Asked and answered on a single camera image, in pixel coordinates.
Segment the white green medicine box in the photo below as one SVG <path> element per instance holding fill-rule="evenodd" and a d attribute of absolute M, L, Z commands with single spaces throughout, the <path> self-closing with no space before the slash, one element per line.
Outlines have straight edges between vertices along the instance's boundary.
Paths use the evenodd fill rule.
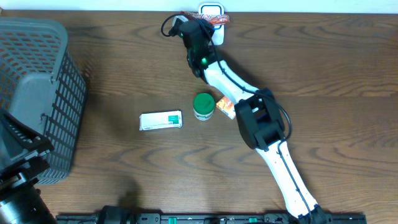
<path fill-rule="evenodd" d="M 181 128 L 182 124 L 182 112 L 180 110 L 144 113 L 139 117 L 140 131 L 164 128 Z"/>

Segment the green lid jar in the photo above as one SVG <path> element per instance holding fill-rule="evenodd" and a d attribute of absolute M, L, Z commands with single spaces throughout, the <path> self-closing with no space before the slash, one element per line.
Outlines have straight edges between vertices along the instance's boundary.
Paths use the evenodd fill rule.
<path fill-rule="evenodd" d="M 208 93 L 198 94 L 193 101 L 193 112 L 196 119 L 206 121 L 213 116 L 215 100 Z"/>

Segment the orange snack packet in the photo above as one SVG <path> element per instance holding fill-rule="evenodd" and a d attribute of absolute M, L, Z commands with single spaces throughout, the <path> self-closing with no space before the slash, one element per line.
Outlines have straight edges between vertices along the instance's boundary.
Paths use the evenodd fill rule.
<path fill-rule="evenodd" d="M 234 109 L 233 102 L 228 99 L 226 96 L 222 97 L 217 103 L 216 107 L 222 111 L 227 117 L 230 119 L 235 119 L 236 112 Z"/>

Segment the red chocolate bar wrapper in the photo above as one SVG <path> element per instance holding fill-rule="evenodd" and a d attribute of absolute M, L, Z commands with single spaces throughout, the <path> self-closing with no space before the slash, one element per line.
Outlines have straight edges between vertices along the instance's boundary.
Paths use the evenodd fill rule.
<path fill-rule="evenodd" d="M 229 16 L 226 14 L 212 15 L 212 14 L 200 14 L 197 12 L 182 11 L 182 14 L 192 16 L 196 19 L 204 19 L 213 26 L 220 26 L 230 22 Z"/>

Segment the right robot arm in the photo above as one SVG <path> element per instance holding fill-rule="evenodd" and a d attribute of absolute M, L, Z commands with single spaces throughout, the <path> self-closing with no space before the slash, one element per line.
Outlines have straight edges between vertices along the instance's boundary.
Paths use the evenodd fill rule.
<path fill-rule="evenodd" d="M 325 212 L 306 188 L 288 150 L 292 123 L 268 89 L 246 83 L 230 69 L 213 43 L 213 27 L 204 20 L 178 16 L 169 34 L 182 38 L 193 74 L 227 96 L 234 105 L 241 137 L 269 167 L 287 211 L 297 223 L 326 223 Z"/>

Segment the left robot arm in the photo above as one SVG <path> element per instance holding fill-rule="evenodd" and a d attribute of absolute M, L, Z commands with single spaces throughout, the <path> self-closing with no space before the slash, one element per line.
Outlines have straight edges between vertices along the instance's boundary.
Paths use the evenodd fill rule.
<path fill-rule="evenodd" d="M 35 188 L 53 150 L 48 138 L 1 110 L 1 223 L 56 224 Z"/>

